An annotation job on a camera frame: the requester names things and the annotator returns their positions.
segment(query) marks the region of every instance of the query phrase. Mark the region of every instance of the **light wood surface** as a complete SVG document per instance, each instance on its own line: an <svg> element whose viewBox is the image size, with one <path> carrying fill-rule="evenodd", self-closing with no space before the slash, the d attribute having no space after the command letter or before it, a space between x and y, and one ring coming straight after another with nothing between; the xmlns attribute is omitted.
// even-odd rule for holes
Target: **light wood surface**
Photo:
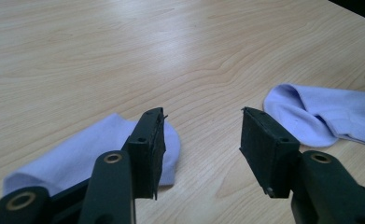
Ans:
<svg viewBox="0 0 365 224"><path fill-rule="evenodd" d="M176 182L137 200L138 223L293 223L238 150L240 109L282 82L365 91L365 19L325 0L0 0L0 198L5 175L95 121L163 106ZM319 150L365 186L364 145Z"/></svg>

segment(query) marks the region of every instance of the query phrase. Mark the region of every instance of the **white sock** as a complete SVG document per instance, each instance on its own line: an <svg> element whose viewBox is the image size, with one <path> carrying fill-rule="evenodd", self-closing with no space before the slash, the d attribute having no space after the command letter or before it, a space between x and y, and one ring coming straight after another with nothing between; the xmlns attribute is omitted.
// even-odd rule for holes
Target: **white sock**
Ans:
<svg viewBox="0 0 365 224"><path fill-rule="evenodd" d="M365 144L365 91L281 84L263 107L307 146L328 147L338 138Z"/></svg>
<svg viewBox="0 0 365 224"><path fill-rule="evenodd" d="M25 187L41 186L54 195L89 178L97 157L107 151L120 150L136 123L117 114L96 122L8 175L4 180L4 194ZM166 121L164 141L166 152L160 185L174 185L180 142L175 129Z"/></svg>

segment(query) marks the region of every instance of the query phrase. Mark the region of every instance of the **wood grain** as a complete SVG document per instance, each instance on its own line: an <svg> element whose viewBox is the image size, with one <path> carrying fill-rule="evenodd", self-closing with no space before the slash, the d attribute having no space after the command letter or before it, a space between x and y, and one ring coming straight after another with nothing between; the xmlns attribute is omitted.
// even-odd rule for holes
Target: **wood grain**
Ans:
<svg viewBox="0 0 365 224"><path fill-rule="evenodd" d="M1 0L0 197L5 175L95 121L163 106L176 182L137 201L138 223L293 223L238 150L240 109L282 82L365 91L365 19L325 0ZM320 150L365 186L365 146Z"/></svg>

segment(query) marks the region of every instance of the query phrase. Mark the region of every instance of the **fabric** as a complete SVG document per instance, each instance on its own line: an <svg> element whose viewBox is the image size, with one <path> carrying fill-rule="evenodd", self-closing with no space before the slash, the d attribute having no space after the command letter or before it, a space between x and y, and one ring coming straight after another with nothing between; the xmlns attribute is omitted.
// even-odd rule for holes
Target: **fabric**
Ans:
<svg viewBox="0 0 365 224"><path fill-rule="evenodd" d="M29 186L48 189L50 195L68 189L89 178L95 160L101 154L120 150L137 121L112 114L67 139L42 157L12 172L4 180L4 194ZM160 186L174 185L175 164L180 142L175 129L164 122L164 142Z"/></svg>
<svg viewBox="0 0 365 224"><path fill-rule="evenodd" d="M365 144L365 91L286 83L270 90L263 107L307 146L329 147L338 138Z"/></svg>

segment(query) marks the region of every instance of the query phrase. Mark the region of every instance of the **sock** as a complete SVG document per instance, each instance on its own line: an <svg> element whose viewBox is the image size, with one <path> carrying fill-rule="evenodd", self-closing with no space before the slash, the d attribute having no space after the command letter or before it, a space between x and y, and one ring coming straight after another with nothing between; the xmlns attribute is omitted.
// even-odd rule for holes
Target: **sock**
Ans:
<svg viewBox="0 0 365 224"><path fill-rule="evenodd" d="M96 122L9 174L4 180L4 194L30 186L44 187L51 196L69 189L91 176L97 157L107 151L120 150L136 124L137 121L128 121L117 114ZM160 186L174 185L180 149L178 134L167 121L164 122L164 142L166 152Z"/></svg>
<svg viewBox="0 0 365 224"><path fill-rule="evenodd" d="M263 107L307 146L329 147L338 138L365 144L365 91L281 84Z"/></svg>

